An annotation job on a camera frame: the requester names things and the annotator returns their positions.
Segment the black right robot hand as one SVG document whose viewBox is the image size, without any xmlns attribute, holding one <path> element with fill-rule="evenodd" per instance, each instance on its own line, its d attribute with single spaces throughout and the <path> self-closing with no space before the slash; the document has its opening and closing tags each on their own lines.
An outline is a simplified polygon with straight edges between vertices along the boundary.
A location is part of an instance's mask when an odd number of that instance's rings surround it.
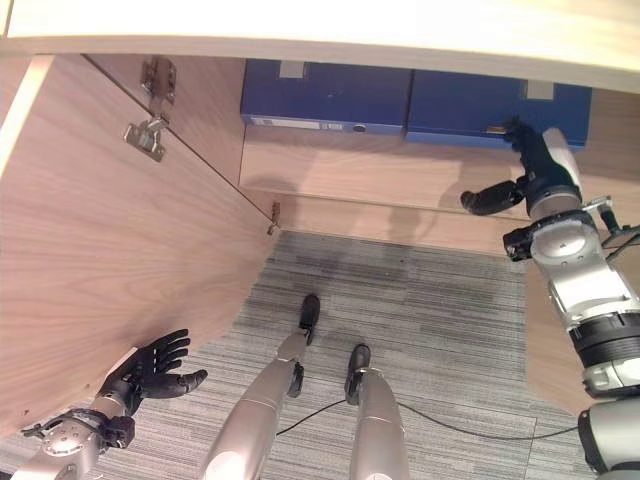
<svg viewBox="0 0 640 480">
<path fill-rule="evenodd" d="M 580 207 L 579 171 L 563 133 L 557 128 L 539 132 L 518 117 L 506 121 L 504 129 L 504 139 L 520 155 L 524 174 L 478 192 L 463 192 L 463 208 L 485 216 L 525 201 L 529 217 L 538 220 Z"/>
</svg>

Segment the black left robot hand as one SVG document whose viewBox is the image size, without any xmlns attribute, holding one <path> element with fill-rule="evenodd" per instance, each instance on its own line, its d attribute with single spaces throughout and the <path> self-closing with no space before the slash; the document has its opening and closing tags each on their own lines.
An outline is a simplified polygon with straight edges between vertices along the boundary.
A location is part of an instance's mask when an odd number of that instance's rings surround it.
<svg viewBox="0 0 640 480">
<path fill-rule="evenodd" d="M 188 329 L 180 329 L 137 349 L 104 381 L 101 395 L 117 395 L 128 404 L 143 399 L 177 398 L 196 390 L 208 377 L 206 370 L 178 374 L 189 353 Z"/>
</svg>

